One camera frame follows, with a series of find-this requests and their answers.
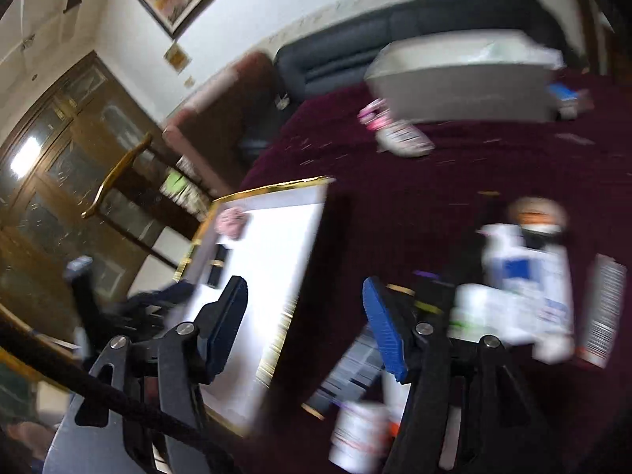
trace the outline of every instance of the white bottle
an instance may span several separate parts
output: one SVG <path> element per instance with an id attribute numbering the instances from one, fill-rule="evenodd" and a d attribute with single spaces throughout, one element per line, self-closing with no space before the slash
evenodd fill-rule
<path id="1" fill-rule="evenodd" d="M 485 270 L 485 281 L 490 287 L 501 289 L 502 266 L 508 258 L 524 256 L 525 240 L 516 224 L 487 224 L 480 229 L 487 237 L 481 262 Z"/>
<path id="2" fill-rule="evenodd" d="M 384 455 L 389 428 L 385 404 L 345 402 L 331 435 L 329 461 L 352 474 L 375 472 Z"/>

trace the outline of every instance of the ceiling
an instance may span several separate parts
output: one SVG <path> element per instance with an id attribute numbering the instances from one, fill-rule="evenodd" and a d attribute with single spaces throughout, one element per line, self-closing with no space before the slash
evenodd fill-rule
<path id="1" fill-rule="evenodd" d="M 0 100 L 76 36 L 80 10 L 80 0 L 13 1 L 0 19 Z"/>

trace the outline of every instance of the white wall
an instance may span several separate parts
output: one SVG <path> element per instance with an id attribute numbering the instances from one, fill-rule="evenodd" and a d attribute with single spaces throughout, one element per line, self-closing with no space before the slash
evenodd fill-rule
<path id="1" fill-rule="evenodd" d="M 157 122 L 196 87 L 264 38 L 338 0 L 215 0 L 178 43 L 191 56 L 180 74 L 164 60 L 172 41 L 137 0 L 109 0 L 97 36 L 97 53 Z M 551 7 L 563 7 L 562 10 Z M 574 0 L 551 0 L 571 44 L 583 51 Z"/>

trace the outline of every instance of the pink object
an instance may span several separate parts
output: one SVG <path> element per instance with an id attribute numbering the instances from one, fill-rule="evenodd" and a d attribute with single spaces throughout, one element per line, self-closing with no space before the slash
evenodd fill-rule
<path id="1" fill-rule="evenodd" d="M 367 123 L 367 128 L 373 132 L 378 131 L 385 126 L 393 124 L 393 118 L 389 110 L 379 113 L 375 119 Z"/>
<path id="2" fill-rule="evenodd" d="M 360 122 L 362 122 L 363 119 L 372 119 L 375 116 L 375 112 L 380 110 L 381 107 L 385 107 L 385 106 L 386 106 L 385 100 L 374 100 L 371 103 L 369 103 L 366 107 L 364 107 L 364 109 L 358 112 L 358 119 L 360 120 Z"/>
<path id="3" fill-rule="evenodd" d="M 359 115 L 358 114 L 358 120 L 362 123 L 362 124 L 369 124 L 372 120 L 375 119 L 375 112 L 369 112 L 363 115 Z"/>
<path id="4" fill-rule="evenodd" d="M 232 207 L 217 216 L 215 231 L 235 241 L 241 236 L 247 221 L 248 214 L 241 207 Z"/>

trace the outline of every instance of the maroon carpet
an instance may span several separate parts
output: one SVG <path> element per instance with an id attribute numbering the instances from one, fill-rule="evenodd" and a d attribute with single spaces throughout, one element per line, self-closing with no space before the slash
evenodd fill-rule
<path id="1" fill-rule="evenodd" d="M 498 191 L 507 201 L 543 196 L 568 211 L 576 326 L 583 322 L 585 278 L 595 255 L 632 266 L 628 103 L 606 79 L 567 74 L 562 81 L 590 88 L 596 109 L 575 122 L 545 125 L 421 126 L 437 148 L 414 160 L 376 152 L 371 133 L 356 121 L 373 99 L 364 85 L 299 108 L 242 188 L 335 177 L 314 253 L 327 262 L 310 268 L 273 381 L 271 417 L 260 435 L 236 448 L 246 472 L 341 472 L 327 460 L 336 412 L 319 421 L 299 404 L 366 322 L 364 278 L 377 275 L 406 286 L 413 270 L 440 272 L 482 210 L 480 191 Z M 631 294 L 628 288 L 628 307 Z M 630 394 L 630 310 L 605 370 L 586 369 L 576 360 L 555 366 L 519 360 L 568 466 L 588 452 Z"/>

